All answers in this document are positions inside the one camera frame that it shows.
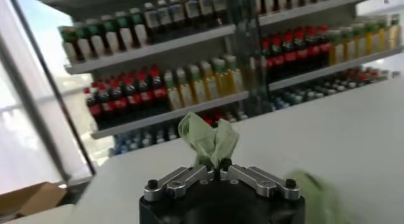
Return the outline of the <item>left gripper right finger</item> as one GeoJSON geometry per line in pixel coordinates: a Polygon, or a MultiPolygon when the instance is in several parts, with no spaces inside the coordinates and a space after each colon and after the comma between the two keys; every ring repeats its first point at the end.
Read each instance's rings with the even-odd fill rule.
{"type": "Polygon", "coordinates": [[[244,168],[232,164],[231,159],[225,158],[219,163],[219,172],[221,180],[239,180],[254,189],[261,197],[272,199],[279,194],[289,201],[300,199],[300,187],[296,180],[281,179],[258,167],[244,168]]]}

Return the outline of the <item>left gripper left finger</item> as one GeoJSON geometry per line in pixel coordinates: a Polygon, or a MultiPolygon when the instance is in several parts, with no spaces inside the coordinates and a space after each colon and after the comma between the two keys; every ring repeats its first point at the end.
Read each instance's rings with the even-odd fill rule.
{"type": "Polygon", "coordinates": [[[196,182],[209,182],[215,178],[215,170],[206,165],[192,168],[179,167],[161,179],[149,180],[143,191],[143,198],[148,202],[161,200],[163,197],[179,199],[196,182]]]}

